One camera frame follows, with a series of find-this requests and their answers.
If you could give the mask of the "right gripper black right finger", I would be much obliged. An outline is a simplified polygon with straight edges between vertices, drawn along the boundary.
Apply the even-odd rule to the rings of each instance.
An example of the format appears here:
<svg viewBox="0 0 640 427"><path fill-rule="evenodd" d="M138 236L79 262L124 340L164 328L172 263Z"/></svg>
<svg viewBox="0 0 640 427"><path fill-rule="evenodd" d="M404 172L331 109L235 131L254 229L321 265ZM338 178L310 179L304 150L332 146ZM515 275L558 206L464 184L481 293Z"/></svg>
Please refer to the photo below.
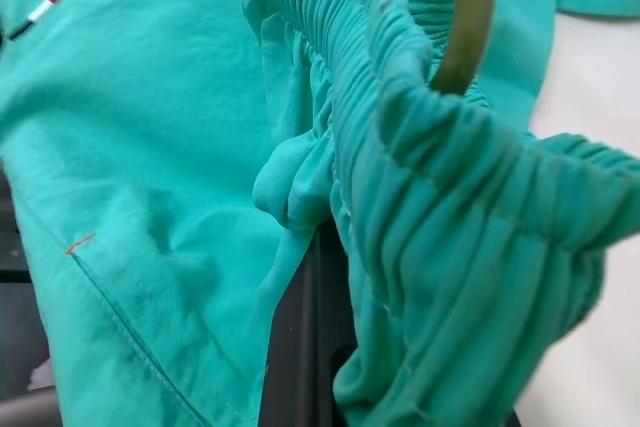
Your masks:
<svg viewBox="0 0 640 427"><path fill-rule="evenodd" d="M352 353L348 260L335 224L327 221L314 233L273 317L263 425L345 426L333 381Z"/></svg>

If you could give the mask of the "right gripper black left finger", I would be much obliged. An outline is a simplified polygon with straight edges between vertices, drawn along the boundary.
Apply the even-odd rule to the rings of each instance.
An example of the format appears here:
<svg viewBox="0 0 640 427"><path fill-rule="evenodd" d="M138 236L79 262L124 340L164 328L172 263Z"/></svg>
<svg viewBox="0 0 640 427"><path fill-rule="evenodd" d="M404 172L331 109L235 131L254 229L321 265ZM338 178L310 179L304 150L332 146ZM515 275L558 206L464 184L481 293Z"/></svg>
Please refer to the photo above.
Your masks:
<svg viewBox="0 0 640 427"><path fill-rule="evenodd" d="M1 386L53 385L49 347L17 226L10 187L1 177Z"/></svg>

